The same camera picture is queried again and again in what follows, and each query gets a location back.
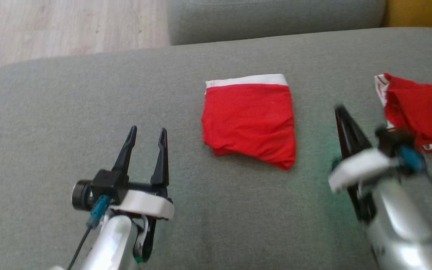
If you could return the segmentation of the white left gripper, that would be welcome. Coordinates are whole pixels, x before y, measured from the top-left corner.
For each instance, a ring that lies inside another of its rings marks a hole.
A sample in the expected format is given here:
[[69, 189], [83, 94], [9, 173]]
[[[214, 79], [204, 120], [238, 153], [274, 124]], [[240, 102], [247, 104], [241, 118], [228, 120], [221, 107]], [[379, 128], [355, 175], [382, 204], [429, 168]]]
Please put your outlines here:
[[[119, 152], [112, 171], [128, 174], [132, 149], [137, 139], [137, 126], [133, 125]], [[168, 137], [162, 128], [158, 140], [159, 153], [150, 183], [129, 183], [129, 191], [119, 205], [110, 205], [110, 210], [133, 215], [145, 215], [157, 219], [171, 220], [174, 217], [174, 204], [168, 197], [169, 185]]]

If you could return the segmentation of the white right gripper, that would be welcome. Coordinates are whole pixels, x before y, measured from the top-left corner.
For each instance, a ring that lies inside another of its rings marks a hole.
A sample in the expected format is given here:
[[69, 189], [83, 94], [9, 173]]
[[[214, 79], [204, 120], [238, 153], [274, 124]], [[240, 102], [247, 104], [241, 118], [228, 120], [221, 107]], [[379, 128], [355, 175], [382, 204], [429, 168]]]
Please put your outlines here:
[[372, 144], [345, 106], [336, 106], [335, 118], [344, 160], [339, 162], [328, 177], [332, 192], [340, 192], [366, 182], [399, 165], [397, 158], [371, 148]]

